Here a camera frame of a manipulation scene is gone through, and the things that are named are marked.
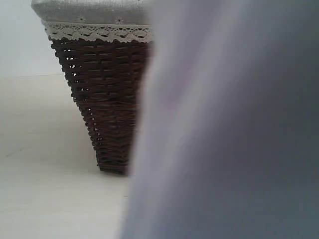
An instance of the brown wicker basket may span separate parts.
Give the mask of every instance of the brown wicker basket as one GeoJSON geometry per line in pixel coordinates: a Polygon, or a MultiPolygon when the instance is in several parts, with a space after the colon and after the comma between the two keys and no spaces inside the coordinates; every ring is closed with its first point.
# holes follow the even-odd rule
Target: brown wicker basket
{"type": "Polygon", "coordinates": [[[148,44],[51,40],[86,122],[100,170],[125,174],[148,44]]]}

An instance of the woven basket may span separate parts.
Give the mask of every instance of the woven basket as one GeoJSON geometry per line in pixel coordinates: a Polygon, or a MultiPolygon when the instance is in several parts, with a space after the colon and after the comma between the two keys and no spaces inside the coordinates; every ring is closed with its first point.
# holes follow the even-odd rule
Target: woven basket
{"type": "Polygon", "coordinates": [[[88,128],[100,170],[125,174],[148,44],[51,40],[88,128]]]}

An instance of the lace trim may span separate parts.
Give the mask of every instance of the lace trim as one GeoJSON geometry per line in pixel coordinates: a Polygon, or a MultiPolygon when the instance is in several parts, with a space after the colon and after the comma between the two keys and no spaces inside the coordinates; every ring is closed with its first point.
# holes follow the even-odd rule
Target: lace trim
{"type": "Polygon", "coordinates": [[[153,32],[150,25],[122,25],[122,24],[85,24],[42,21],[45,31],[52,39],[78,40],[80,38],[88,41],[101,39],[113,42],[138,42],[153,41],[153,32]]]}

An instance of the white wall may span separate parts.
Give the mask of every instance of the white wall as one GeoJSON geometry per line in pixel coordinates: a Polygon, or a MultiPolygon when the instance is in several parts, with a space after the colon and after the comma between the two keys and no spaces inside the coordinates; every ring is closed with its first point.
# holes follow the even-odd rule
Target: white wall
{"type": "Polygon", "coordinates": [[[0,77],[62,74],[31,0],[0,0],[0,77]]]}

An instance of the gray fabric blur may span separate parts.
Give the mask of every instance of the gray fabric blur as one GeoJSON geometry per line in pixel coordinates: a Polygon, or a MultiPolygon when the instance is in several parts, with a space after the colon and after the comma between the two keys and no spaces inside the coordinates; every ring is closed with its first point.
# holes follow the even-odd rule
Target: gray fabric blur
{"type": "Polygon", "coordinates": [[[92,24],[149,24],[145,6],[149,0],[32,0],[32,8],[44,21],[92,24]]]}
{"type": "Polygon", "coordinates": [[[318,0],[156,0],[121,239],[319,238],[318,0]]]}

